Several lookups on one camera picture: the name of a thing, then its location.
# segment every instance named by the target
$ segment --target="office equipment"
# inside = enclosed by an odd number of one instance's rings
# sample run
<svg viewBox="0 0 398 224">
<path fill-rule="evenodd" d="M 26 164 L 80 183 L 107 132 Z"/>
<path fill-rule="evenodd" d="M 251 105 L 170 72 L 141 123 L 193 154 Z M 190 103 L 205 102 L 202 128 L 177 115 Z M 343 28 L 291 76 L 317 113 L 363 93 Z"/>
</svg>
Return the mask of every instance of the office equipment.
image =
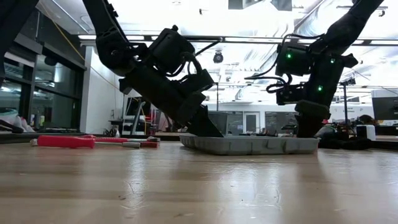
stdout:
<svg viewBox="0 0 398 224">
<path fill-rule="evenodd" d="M 150 115 L 150 103 L 147 103 L 142 97 L 129 97 L 124 99 L 124 105 L 125 112 L 123 116 L 122 134 L 136 135 L 137 127 L 141 120 L 144 125 L 146 125 L 145 116 L 142 115 L 142 112 Z"/>
<path fill-rule="evenodd" d="M 357 125 L 356 127 L 356 135 L 357 137 L 367 138 L 372 141 L 376 140 L 376 129 L 374 125 Z"/>
</svg>

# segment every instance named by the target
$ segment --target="desk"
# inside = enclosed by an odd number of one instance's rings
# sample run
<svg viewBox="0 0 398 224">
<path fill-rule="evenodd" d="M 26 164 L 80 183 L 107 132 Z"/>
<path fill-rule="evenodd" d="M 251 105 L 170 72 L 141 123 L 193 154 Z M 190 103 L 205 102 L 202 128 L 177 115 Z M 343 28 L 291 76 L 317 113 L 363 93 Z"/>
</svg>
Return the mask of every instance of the desk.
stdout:
<svg viewBox="0 0 398 224">
<path fill-rule="evenodd" d="M 0 223 L 396 223 L 398 154 L 0 145 Z"/>
</svg>

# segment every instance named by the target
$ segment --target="screwdriver handle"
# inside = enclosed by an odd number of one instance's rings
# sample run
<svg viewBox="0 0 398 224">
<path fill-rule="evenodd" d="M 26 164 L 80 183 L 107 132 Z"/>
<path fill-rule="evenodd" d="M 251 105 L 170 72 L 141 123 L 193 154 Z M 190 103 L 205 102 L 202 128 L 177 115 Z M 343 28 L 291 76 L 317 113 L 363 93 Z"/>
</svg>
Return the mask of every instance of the screwdriver handle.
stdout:
<svg viewBox="0 0 398 224">
<path fill-rule="evenodd" d="M 123 143 L 128 142 L 126 138 L 96 138 L 95 142 Z"/>
<path fill-rule="evenodd" d="M 92 149 L 95 145 L 95 139 L 70 136 L 39 136 L 37 138 L 37 145 L 45 147 L 67 147 L 71 149 L 89 147 Z"/>
</svg>

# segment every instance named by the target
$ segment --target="wooden table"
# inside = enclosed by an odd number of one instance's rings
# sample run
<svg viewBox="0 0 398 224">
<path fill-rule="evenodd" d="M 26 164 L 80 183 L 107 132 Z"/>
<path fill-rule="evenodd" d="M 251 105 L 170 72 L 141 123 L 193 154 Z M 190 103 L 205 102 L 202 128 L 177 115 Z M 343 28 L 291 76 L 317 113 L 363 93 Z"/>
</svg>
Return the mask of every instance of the wooden table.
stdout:
<svg viewBox="0 0 398 224">
<path fill-rule="evenodd" d="M 0 145 L 0 223 L 397 223 L 398 154 Z"/>
</svg>

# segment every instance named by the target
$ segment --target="security camera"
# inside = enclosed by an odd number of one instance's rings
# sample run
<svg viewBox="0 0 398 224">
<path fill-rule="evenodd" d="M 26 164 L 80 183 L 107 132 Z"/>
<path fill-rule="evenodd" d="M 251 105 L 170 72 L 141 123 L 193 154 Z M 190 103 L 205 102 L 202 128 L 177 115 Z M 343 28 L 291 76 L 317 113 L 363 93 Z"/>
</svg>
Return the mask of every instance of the security camera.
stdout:
<svg viewBox="0 0 398 224">
<path fill-rule="evenodd" d="M 214 63 L 221 63 L 223 62 L 223 60 L 224 60 L 223 54 L 220 51 L 217 51 L 213 57 Z"/>
</svg>

